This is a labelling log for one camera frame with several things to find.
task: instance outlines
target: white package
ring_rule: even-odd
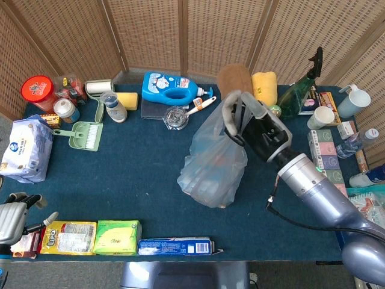
[[[52,134],[43,122],[39,116],[13,122],[10,144],[0,164],[0,175],[27,184],[45,180]]]

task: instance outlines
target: cup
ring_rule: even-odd
[[[348,85],[339,92],[345,92],[349,87],[351,92],[337,107],[339,116],[344,119],[359,113],[371,103],[371,97],[368,93],[359,89],[355,84]]]
[[[320,129],[334,121],[334,112],[328,107],[317,107],[314,114],[307,121],[310,129]]]

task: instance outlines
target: orange cap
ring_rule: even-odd
[[[52,80],[44,75],[35,75],[24,82],[21,94],[26,101],[36,103],[45,101],[53,91]]]

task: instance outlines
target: green dustpan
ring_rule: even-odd
[[[72,126],[72,131],[53,129],[52,134],[70,137],[68,144],[71,148],[96,152],[99,148],[102,130],[102,123],[76,122]]]

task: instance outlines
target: wicker screen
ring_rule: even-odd
[[[112,78],[122,70],[104,10],[96,0],[10,0],[64,73],[82,80]]]
[[[188,72],[215,76],[246,63],[266,0],[188,1]]]
[[[4,116],[12,120],[23,116],[26,102],[20,88],[36,74],[55,75],[0,8],[0,112]]]
[[[322,46],[317,84],[324,84],[384,8],[383,0],[279,1],[254,72],[272,70],[279,84],[293,83],[311,67],[307,59]]]
[[[385,33],[366,51],[339,80],[339,86],[356,84],[366,90],[372,102],[357,115],[359,129],[377,128],[380,139],[365,149],[369,165],[385,163]]]
[[[107,0],[130,67],[180,69],[177,0]]]

